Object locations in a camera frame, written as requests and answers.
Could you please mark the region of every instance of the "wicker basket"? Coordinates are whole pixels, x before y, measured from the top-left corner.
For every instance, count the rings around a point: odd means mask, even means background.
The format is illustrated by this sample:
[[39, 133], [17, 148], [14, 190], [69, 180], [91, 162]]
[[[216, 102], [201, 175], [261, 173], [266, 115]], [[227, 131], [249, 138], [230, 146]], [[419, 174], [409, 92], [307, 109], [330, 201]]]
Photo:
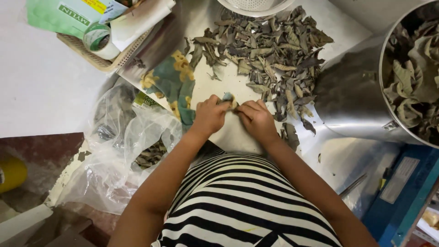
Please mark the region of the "wicker basket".
[[124, 51], [122, 51], [115, 59], [105, 60], [87, 50], [83, 44], [83, 41], [75, 36], [57, 33], [57, 38], [65, 43], [68, 47], [82, 56], [96, 69], [104, 72], [113, 71], [117, 68], [122, 67], [126, 61], [131, 57], [131, 55], [136, 51], [136, 49], [142, 44], [142, 42], [148, 37], [151, 29], [146, 31], [140, 37], [138, 37], [134, 42], [132, 42]]

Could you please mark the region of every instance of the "person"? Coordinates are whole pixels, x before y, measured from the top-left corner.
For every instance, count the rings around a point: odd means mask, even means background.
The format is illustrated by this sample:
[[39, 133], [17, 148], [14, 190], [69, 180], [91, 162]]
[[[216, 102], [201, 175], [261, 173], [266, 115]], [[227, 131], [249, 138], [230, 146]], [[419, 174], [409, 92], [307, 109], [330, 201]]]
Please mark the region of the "person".
[[378, 246], [334, 190], [278, 135], [262, 100], [235, 109], [274, 163], [221, 149], [189, 169], [230, 103], [212, 95], [134, 193], [109, 247]]

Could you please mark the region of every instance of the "tape roll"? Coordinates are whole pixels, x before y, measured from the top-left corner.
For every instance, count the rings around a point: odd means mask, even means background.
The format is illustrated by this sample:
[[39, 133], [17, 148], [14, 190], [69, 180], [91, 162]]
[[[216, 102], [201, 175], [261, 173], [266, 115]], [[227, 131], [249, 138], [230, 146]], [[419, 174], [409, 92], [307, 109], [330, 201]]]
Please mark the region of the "tape roll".
[[98, 22], [91, 24], [85, 30], [83, 43], [87, 50], [103, 59], [113, 59], [120, 53], [119, 49], [112, 43], [110, 28]]

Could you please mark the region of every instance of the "metal table surface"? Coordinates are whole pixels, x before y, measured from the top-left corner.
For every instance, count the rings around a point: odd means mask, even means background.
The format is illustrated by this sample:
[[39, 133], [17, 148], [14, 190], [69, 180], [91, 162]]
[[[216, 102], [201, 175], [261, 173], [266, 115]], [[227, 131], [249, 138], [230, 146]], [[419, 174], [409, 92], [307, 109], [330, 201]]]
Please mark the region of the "metal table surface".
[[[296, 0], [289, 9], [299, 5], [302, 5], [307, 14], [317, 21], [317, 28], [322, 29], [335, 41], [324, 47], [319, 58], [331, 59], [371, 35], [370, 31], [327, 0]], [[172, 18], [168, 16], [168, 20], [163, 25], [157, 24], [150, 37], [134, 54], [143, 60], [146, 68], [140, 69], [128, 61], [118, 71], [118, 74], [141, 89], [140, 75], [154, 68], [174, 50], [182, 51], [185, 47], [183, 37], [202, 36], [207, 27], [214, 30], [216, 26], [213, 23], [220, 18], [223, 10], [224, 8], [214, 0], [177, 2], [173, 8], [174, 16]], [[192, 108], [211, 94], [221, 97], [225, 92], [231, 92], [238, 103], [260, 98], [259, 94], [254, 93], [245, 85], [248, 81], [246, 76], [237, 76], [235, 64], [229, 63], [224, 68], [223, 81], [211, 80], [207, 75], [211, 71], [212, 69], [205, 64], [203, 57], [194, 72], [196, 84]], [[157, 99], [154, 94], [150, 97], [169, 109], [164, 98]], [[361, 217], [377, 191], [385, 168], [390, 166], [398, 155], [401, 144], [341, 136], [324, 125], [313, 106], [309, 108], [314, 114], [314, 118], [309, 118], [309, 121], [316, 122], [314, 124], [316, 136], [305, 130], [299, 120], [288, 116], [288, 122], [295, 125], [300, 140], [297, 154], [337, 193], [341, 193], [362, 174], [368, 173], [366, 181], [345, 198], [345, 203], [358, 217]], [[226, 115], [224, 127], [210, 140], [229, 152], [262, 152], [259, 145], [246, 133], [238, 117], [232, 113]], [[318, 162], [319, 153], [321, 153], [321, 163]]]

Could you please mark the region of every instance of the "striped shirt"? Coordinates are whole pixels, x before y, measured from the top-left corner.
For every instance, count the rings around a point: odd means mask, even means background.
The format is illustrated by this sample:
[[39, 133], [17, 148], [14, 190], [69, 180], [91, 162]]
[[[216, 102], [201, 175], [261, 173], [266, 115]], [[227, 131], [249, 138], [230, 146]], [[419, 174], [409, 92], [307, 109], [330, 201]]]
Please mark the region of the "striped shirt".
[[189, 169], [158, 246], [341, 246], [319, 209], [266, 159], [222, 150]]

